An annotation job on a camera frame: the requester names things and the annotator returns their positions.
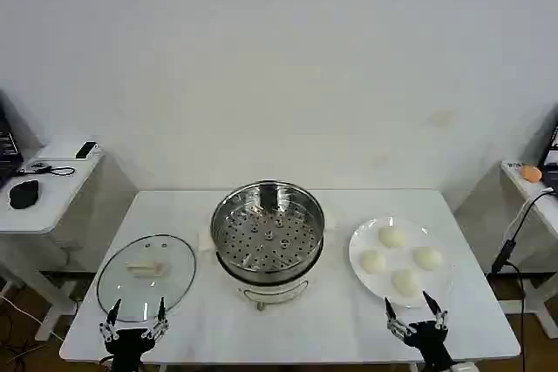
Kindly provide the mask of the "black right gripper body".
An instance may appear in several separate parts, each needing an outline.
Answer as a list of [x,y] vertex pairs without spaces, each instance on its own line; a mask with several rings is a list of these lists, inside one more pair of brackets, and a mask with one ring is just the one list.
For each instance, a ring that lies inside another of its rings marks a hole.
[[447,328],[436,321],[411,323],[409,328],[412,331],[405,336],[404,344],[420,352],[425,364],[423,371],[448,371],[456,364],[446,350]]

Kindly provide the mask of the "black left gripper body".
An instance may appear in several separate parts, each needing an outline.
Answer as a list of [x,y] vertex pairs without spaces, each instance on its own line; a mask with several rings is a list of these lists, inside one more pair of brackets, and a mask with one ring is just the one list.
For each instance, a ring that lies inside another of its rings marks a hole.
[[141,356],[153,349],[153,333],[147,328],[120,329],[105,338],[111,371],[138,372],[143,367]]

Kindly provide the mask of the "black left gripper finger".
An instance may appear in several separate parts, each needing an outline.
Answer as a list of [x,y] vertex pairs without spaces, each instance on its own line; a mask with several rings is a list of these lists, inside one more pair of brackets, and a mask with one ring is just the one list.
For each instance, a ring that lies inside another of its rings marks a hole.
[[112,342],[119,339],[115,323],[118,318],[120,303],[121,299],[118,299],[109,310],[105,321],[99,324],[99,332],[103,336],[105,342]]
[[153,326],[146,331],[146,338],[157,342],[168,331],[167,308],[165,298],[160,298],[158,313],[155,317]]

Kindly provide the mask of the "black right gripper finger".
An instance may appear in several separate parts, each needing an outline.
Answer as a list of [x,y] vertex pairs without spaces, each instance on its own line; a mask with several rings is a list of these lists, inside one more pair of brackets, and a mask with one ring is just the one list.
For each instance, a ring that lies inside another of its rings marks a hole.
[[443,310],[437,301],[432,298],[426,291],[422,292],[425,302],[428,308],[431,310],[432,314],[434,315],[434,319],[431,321],[425,321],[423,323],[424,329],[428,330],[438,330],[438,331],[447,331],[448,327],[446,324],[448,312]]
[[384,304],[388,330],[402,342],[406,338],[411,337],[415,333],[415,329],[398,319],[395,310],[387,297],[384,298]]

